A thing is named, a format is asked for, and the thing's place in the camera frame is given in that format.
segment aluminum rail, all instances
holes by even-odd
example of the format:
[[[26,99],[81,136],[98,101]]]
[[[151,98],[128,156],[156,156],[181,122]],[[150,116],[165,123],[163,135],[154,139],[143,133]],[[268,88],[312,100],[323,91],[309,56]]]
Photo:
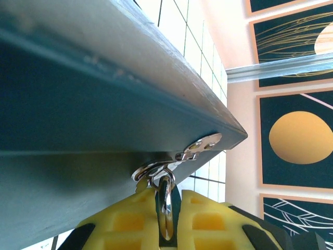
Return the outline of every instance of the aluminum rail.
[[[333,69],[333,53],[303,56],[227,69],[228,83]]]

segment bolt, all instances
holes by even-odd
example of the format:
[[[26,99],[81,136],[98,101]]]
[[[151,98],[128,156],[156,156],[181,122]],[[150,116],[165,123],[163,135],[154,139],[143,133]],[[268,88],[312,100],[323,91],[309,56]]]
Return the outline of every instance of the bolt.
[[[188,149],[189,150],[197,149],[198,147],[200,147],[201,143],[202,143],[201,141],[195,142],[190,147],[188,147]]]
[[[210,150],[210,149],[214,148],[215,145],[216,145],[215,142],[210,142],[204,147],[204,150]]]

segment yellow plastic object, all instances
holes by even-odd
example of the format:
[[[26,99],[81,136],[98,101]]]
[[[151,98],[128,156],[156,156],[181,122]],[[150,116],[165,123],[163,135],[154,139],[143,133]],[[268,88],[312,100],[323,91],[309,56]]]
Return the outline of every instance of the yellow plastic object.
[[[245,224],[272,234],[255,221],[194,191],[182,191],[178,247],[159,247],[154,189],[134,194],[82,221],[96,225],[82,250],[254,250],[244,233]]]
[[[85,219],[96,225],[82,250],[158,250],[155,191],[146,189]]]
[[[190,190],[183,190],[182,197],[178,249],[254,250],[242,229],[244,224],[249,224],[265,231],[282,250],[270,232],[230,209],[230,204],[217,203]]]

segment orange moon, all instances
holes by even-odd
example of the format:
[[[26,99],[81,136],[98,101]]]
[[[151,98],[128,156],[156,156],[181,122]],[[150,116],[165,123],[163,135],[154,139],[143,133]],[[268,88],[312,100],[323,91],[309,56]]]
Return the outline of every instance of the orange moon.
[[[316,54],[333,53],[333,22],[322,30],[314,43]]]
[[[269,140],[281,159],[294,164],[312,164],[333,151],[333,132],[319,116],[305,111],[283,115],[272,126]]]

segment ceramic tile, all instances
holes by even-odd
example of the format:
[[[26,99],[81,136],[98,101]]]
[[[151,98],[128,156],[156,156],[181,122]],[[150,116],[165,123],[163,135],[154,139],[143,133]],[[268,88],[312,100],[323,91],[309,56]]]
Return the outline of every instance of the ceramic tile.
[[[157,25],[160,14],[161,0],[136,0],[146,16]]]
[[[213,55],[213,71],[214,75],[216,76],[217,81],[221,85],[221,59],[219,53],[217,52],[216,47],[214,46],[214,55]]]
[[[225,202],[225,184],[219,183],[219,202]]]
[[[188,31],[188,28],[185,40],[185,59],[191,64],[195,71],[200,74],[201,50],[192,34]]]
[[[213,159],[209,161],[209,179],[218,181],[219,180],[219,162],[220,157],[216,155]]]
[[[199,0],[190,0],[188,5],[187,25],[189,26],[194,38],[202,47],[202,27],[203,14]]]
[[[219,181],[225,182],[225,168],[226,168],[226,154],[225,152],[221,152],[219,154],[220,157],[220,165],[219,165]]]
[[[167,39],[184,54],[186,23],[173,0],[162,2],[159,28]]]
[[[203,26],[202,52],[210,67],[213,68],[214,43],[206,25]]]
[[[213,88],[213,71],[209,67],[205,57],[202,57],[201,61],[201,78],[211,89]]]
[[[196,178],[194,191],[208,197],[208,181]]]
[[[185,20],[187,20],[188,0],[174,0]]]
[[[228,90],[228,76],[223,64],[221,64],[221,87],[225,95],[227,96]]]
[[[67,237],[71,234],[73,230],[69,230],[65,233],[62,233],[58,236],[58,241],[57,241],[57,246],[56,246],[56,250],[62,245],[62,243],[65,241],[65,239],[67,239]]]
[[[201,177],[205,179],[209,178],[209,162],[207,162],[205,165],[203,165],[201,168],[199,168],[196,171],[196,177]]]
[[[219,85],[219,82],[217,81],[216,77],[213,76],[213,92],[218,97],[218,99],[221,99],[221,86]]]
[[[225,96],[223,90],[221,89],[221,102],[224,104],[224,106],[227,107],[227,97]]]
[[[208,183],[208,198],[213,201],[219,201],[219,184],[214,181]]]

